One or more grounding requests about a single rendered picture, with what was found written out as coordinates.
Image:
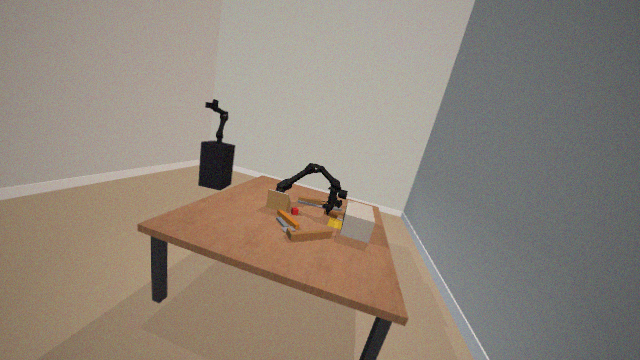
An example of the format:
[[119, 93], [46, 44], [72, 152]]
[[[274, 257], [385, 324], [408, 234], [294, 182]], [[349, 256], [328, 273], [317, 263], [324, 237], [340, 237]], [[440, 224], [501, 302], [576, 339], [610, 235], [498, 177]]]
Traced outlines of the orange-brown cylinder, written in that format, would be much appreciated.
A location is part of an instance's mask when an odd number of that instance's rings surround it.
[[[324, 214], [325, 214], [325, 215], [327, 215], [327, 213], [326, 213], [326, 209], [324, 210]], [[329, 212], [329, 214], [328, 214], [327, 216], [330, 216], [330, 217], [332, 217], [332, 218], [338, 219], [338, 220], [340, 220], [340, 221], [342, 221], [342, 222], [343, 222], [343, 219], [338, 218], [338, 213], [335, 213], [335, 212], [333, 212], [333, 211], [330, 211], [330, 212]]]

